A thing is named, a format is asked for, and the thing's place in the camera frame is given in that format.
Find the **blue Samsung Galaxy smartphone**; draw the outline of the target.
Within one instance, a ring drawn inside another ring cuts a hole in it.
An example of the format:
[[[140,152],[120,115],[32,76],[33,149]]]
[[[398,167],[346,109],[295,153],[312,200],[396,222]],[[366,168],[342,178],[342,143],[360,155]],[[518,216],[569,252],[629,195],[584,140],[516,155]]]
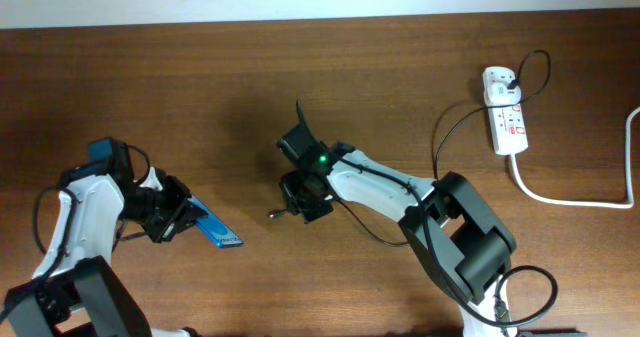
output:
[[[196,220],[196,226],[218,248],[234,248],[244,245],[244,241],[200,199],[198,199],[195,195],[192,195],[189,198],[189,201],[206,212],[206,215],[204,217],[199,217]]]

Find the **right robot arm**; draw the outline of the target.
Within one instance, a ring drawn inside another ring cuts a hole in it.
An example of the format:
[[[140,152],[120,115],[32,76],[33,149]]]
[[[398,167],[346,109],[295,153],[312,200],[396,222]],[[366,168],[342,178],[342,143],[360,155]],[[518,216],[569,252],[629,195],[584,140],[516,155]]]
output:
[[[396,222],[423,269],[463,317],[466,336],[514,336],[504,287],[516,240],[463,176],[412,176],[344,142],[327,146],[303,108],[278,149],[292,162],[279,186],[287,212],[315,221],[337,202],[355,202]]]

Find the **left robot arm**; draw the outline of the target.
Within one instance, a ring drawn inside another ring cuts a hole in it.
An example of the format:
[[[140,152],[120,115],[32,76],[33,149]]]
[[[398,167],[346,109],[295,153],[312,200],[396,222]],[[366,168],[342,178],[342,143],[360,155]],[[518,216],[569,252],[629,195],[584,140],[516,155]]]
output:
[[[88,146],[89,161],[64,171],[53,191],[60,210],[44,259],[30,281],[10,289],[1,318],[18,336],[59,336],[59,324],[84,311],[70,336],[163,336],[111,267],[116,226],[139,224],[154,243],[169,242],[207,212],[176,177],[149,167],[135,178],[133,146],[112,137]]]

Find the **white USB charger plug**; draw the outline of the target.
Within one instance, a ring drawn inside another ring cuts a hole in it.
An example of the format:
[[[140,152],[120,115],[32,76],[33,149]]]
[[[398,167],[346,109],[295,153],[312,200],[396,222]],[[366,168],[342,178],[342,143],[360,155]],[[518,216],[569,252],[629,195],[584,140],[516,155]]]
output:
[[[486,107],[510,106],[521,101],[520,87],[509,87],[515,80],[513,70],[501,66],[490,66],[484,70],[482,80],[483,100]]]

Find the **white power strip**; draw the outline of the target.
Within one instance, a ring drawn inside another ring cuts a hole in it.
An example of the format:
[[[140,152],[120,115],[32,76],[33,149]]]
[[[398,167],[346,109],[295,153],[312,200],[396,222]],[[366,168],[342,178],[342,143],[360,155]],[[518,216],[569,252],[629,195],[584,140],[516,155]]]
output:
[[[528,140],[520,102],[487,108],[494,152],[507,156],[525,151]]]

